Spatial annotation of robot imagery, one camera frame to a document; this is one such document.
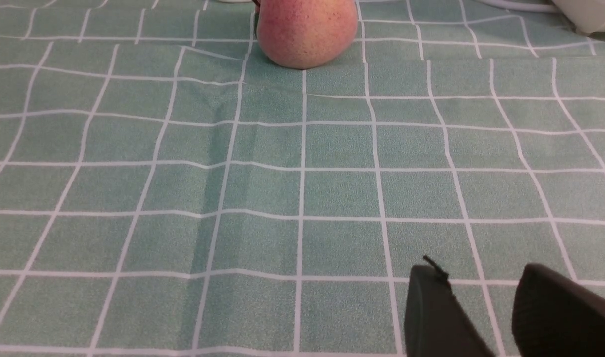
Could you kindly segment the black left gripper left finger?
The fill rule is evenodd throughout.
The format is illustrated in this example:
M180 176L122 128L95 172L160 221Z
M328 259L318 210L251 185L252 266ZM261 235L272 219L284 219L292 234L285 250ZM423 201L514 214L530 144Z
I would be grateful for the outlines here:
M459 304L449 274L432 258L414 265L405 305L404 341L409 357L492 357L493 351Z

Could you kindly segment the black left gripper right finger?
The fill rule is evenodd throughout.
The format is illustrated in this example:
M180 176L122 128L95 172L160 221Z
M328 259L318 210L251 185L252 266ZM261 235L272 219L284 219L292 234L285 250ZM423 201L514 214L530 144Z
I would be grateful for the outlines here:
M529 263L516 287L512 334L523 357L605 357L605 298Z

